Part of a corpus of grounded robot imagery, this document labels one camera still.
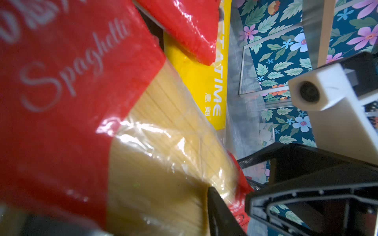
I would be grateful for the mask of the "yellow pasta bag left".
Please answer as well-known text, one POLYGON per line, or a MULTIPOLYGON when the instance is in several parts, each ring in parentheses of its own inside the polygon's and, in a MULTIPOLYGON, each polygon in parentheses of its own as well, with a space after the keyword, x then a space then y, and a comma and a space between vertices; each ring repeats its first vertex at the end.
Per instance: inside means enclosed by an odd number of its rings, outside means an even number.
POLYGON ((179 72, 204 116, 217 131, 226 128, 231 3, 232 1, 220 2, 223 20, 218 25, 216 61, 211 66, 190 58, 173 37, 166 32, 163 34, 165 54, 179 72))

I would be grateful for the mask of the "red spaghetti bag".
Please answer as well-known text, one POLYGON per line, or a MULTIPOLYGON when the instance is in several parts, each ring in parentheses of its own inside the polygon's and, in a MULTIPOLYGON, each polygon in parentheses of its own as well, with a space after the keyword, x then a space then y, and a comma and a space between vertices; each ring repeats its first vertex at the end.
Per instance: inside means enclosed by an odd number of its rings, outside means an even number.
POLYGON ((137 1, 204 65, 216 61, 220 1, 137 1))
POLYGON ((1 1, 1 202, 116 236, 210 236, 251 190, 133 1, 1 1))

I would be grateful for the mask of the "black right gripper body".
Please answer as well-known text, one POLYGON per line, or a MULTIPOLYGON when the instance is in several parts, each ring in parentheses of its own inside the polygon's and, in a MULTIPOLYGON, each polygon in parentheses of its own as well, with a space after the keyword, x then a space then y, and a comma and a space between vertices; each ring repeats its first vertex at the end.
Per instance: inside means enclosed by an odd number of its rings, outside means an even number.
MULTIPOLYGON (((357 96, 378 90, 372 54, 362 52, 322 67, 333 64, 341 64, 357 96)), ((312 129, 308 113, 298 124, 312 129)), ((279 141, 239 160, 239 165, 245 169, 264 161, 272 162, 273 176, 246 197, 245 211, 252 219, 285 236, 377 235, 378 164, 317 144, 279 141)))

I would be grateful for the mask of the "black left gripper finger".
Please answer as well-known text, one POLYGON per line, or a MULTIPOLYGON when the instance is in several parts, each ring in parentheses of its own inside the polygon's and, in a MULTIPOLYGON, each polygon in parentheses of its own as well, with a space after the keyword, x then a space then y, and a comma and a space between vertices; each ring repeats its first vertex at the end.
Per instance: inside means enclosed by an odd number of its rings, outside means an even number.
POLYGON ((246 236, 214 187, 208 188, 207 209, 211 236, 246 236))

